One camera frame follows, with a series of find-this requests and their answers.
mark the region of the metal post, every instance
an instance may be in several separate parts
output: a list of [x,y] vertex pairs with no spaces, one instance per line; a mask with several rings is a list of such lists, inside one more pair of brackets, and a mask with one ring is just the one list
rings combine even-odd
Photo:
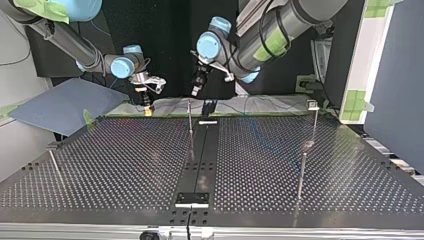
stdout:
[[305,175],[305,166],[306,166],[306,157],[307,153],[303,153],[300,167],[300,178],[299,178],[299,188],[297,190],[297,198],[302,199],[302,190],[303,190],[303,178]]
[[318,111],[319,111],[319,109],[318,109],[318,110],[315,110],[314,132],[315,132],[315,129],[317,128],[317,122],[318,122]]
[[188,121],[190,125],[190,135],[193,137],[193,122],[191,120],[191,101],[188,100]]
[[50,150],[49,149],[49,154],[50,154],[50,157],[51,157],[51,159],[52,159],[52,161],[53,161],[53,164],[54,164],[54,168],[56,169],[56,171],[60,171],[60,169],[59,169],[59,165],[57,165],[57,162],[56,162],[56,158],[55,158],[55,156],[54,156],[54,153],[53,153],[53,151],[52,150]]

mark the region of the table surface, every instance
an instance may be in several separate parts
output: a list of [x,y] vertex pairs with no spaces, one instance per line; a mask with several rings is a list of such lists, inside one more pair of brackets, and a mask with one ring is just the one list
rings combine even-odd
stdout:
[[217,119],[102,119],[0,183],[0,222],[424,230],[424,188],[332,117]]

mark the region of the green tape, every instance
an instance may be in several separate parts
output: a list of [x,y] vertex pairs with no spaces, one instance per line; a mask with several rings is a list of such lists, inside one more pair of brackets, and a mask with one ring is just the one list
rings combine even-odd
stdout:
[[342,120],[359,121],[361,119],[361,114],[366,107],[365,94],[366,91],[349,90],[347,92]]
[[[283,33],[281,33],[280,28],[278,27],[271,33],[265,43],[268,49],[275,56],[280,56],[287,51],[285,48],[287,45],[287,41],[284,38]],[[269,55],[266,49],[261,46],[258,51],[256,51],[256,53],[253,55],[253,57],[258,61],[265,62],[271,58],[271,55]]]
[[13,110],[15,110],[18,107],[19,105],[10,105],[10,106],[0,108],[0,118],[9,117],[9,113],[11,113]]
[[83,116],[85,124],[87,124],[87,126],[93,126],[94,123],[96,123],[96,120],[91,117],[91,113],[87,109],[84,109]]
[[13,2],[17,7],[24,8],[40,17],[69,24],[66,7],[60,3],[47,0],[13,0]]
[[386,16],[390,0],[369,0],[365,18],[382,18]]

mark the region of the white panel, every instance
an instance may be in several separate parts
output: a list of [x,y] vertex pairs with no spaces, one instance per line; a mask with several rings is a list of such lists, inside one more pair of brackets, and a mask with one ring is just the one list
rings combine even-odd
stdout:
[[18,121],[0,127],[0,182],[41,156],[53,141],[53,133]]
[[[24,29],[15,24],[25,34]],[[48,89],[46,80],[38,78],[32,57],[9,66],[1,64],[19,61],[29,51],[29,43],[0,11],[0,108],[22,103]],[[39,157],[53,133],[31,127],[12,119],[0,119],[0,181],[23,165]]]
[[[20,32],[23,28],[15,24]],[[29,43],[0,11],[0,65],[19,61],[28,54]],[[48,89],[46,80],[38,78],[32,56],[22,63],[0,66],[0,108],[35,97]]]

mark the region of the vertical steel pin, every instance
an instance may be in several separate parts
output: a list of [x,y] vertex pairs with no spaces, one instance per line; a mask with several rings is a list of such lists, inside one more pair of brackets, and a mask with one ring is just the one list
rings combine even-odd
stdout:
[[190,135],[193,136],[193,122],[191,120],[191,101],[188,100],[188,106],[187,106],[187,111],[188,111],[188,121],[190,124]]
[[51,159],[53,161],[54,168],[56,169],[56,171],[60,171],[59,165],[57,165],[56,158],[55,158],[55,156],[53,154],[53,151],[52,150],[49,150],[49,154],[50,154],[50,157],[51,157]]
[[302,190],[303,190],[303,178],[305,176],[305,167],[306,167],[306,157],[307,153],[303,153],[300,167],[300,178],[299,178],[299,189],[297,190],[297,198],[302,199]]

